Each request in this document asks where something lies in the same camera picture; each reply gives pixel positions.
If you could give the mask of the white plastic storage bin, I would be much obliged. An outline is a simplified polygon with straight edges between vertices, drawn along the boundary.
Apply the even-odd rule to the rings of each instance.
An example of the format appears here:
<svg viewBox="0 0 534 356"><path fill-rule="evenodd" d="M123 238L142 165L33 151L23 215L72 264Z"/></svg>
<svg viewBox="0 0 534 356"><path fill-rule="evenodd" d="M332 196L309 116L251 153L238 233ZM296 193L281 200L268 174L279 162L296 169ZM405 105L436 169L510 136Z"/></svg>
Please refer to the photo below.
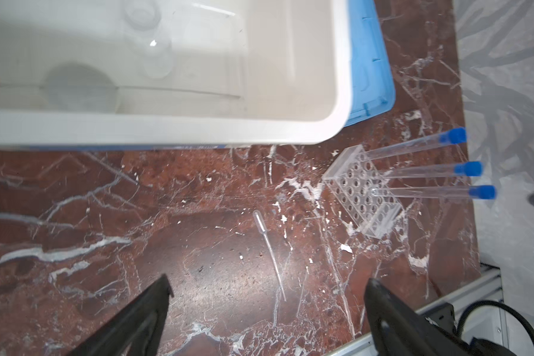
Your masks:
<svg viewBox="0 0 534 356"><path fill-rule="evenodd" d="M350 64L347 1L0 1L0 148L315 144Z"/></svg>

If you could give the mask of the small clear glass beaker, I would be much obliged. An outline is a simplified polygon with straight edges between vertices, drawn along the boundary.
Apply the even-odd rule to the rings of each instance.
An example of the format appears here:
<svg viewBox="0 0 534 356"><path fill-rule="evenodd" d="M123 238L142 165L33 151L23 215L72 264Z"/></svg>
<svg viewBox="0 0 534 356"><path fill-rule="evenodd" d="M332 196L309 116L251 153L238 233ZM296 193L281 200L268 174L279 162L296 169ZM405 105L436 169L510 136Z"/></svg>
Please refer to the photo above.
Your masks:
<svg viewBox="0 0 534 356"><path fill-rule="evenodd" d="M147 77L163 79L174 66L170 36L157 1L121 1L123 36Z"/></svg>

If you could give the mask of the blue capped test tube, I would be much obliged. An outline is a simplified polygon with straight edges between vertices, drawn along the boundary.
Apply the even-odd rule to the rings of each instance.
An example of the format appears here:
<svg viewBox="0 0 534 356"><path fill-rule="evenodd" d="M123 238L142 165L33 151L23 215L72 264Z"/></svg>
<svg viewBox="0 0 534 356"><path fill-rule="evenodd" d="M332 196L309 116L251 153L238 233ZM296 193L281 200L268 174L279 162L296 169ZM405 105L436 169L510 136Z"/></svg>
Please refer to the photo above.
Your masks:
<svg viewBox="0 0 534 356"><path fill-rule="evenodd" d="M374 197L494 200L497 196L497 191L494 185L460 185L415 188L372 188L369 190L369 194Z"/></svg>
<svg viewBox="0 0 534 356"><path fill-rule="evenodd" d="M442 148L448 145L458 145L467 142L467 132L465 128L454 128L449 131L437 133L429 136L412 139L383 148L367 151L364 157L367 160L379 160L398 155L412 154L420 151L427 151L435 148Z"/></svg>
<svg viewBox="0 0 534 356"><path fill-rule="evenodd" d="M381 177L401 178L439 178L439 177L480 177L484 173L481 162L451 163L433 166L415 166L379 171Z"/></svg>

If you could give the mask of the clear acrylic test tube rack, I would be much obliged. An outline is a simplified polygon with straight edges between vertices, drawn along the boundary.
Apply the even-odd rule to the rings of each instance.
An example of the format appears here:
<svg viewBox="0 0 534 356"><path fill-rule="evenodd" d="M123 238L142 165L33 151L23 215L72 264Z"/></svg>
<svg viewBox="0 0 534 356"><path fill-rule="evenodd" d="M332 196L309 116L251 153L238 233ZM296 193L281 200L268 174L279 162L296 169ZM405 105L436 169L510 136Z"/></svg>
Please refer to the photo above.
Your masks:
<svg viewBox="0 0 534 356"><path fill-rule="evenodd" d="M366 157L363 145L345 148L323 175L323 182L362 234L381 239L390 233L402 204L390 194L388 180Z"/></svg>

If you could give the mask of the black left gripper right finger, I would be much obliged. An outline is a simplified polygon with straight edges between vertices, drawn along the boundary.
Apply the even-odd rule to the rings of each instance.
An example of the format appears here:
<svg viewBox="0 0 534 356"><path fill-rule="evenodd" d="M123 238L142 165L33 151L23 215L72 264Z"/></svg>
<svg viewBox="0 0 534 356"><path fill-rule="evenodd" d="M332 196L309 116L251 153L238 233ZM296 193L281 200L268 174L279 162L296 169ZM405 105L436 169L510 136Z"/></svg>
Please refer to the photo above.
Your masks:
<svg viewBox="0 0 534 356"><path fill-rule="evenodd" d="M379 355L467 355L467 347L416 314L374 278L364 301L372 339Z"/></svg>

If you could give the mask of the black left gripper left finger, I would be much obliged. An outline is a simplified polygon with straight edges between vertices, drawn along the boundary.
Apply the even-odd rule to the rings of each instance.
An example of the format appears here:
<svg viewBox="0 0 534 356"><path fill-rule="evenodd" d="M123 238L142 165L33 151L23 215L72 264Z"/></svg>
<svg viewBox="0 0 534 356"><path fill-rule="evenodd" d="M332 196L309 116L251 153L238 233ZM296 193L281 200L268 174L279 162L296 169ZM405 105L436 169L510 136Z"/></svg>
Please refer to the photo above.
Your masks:
<svg viewBox="0 0 534 356"><path fill-rule="evenodd" d="M167 276L161 275L69 354L156 355L173 296Z"/></svg>

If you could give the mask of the thin glass stirring rod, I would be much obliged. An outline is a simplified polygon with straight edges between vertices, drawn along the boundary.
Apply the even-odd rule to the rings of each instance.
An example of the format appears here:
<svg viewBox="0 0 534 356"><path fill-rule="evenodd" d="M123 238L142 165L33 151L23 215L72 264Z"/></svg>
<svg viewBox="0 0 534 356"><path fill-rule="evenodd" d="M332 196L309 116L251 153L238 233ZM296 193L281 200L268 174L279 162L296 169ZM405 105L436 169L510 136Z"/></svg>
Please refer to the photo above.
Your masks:
<svg viewBox="0 0 534 356"><path fill-rule="evenodd" d="M198 95L207 95L207 96L220 96L228 97L232 99L243 99L244 95L237 95L231 93L220 93L213 91L204 91L204 90L189 90L189 89L176 89L176 88L152 88L152 87L140 87L140 86L118 86L118 85L46 85L46 84L0 84L0 88L40 88L44 89L46 87L52 88L102 88L108 90L152 90L152 91L164 91L170 93L192 93Z"/></svg>

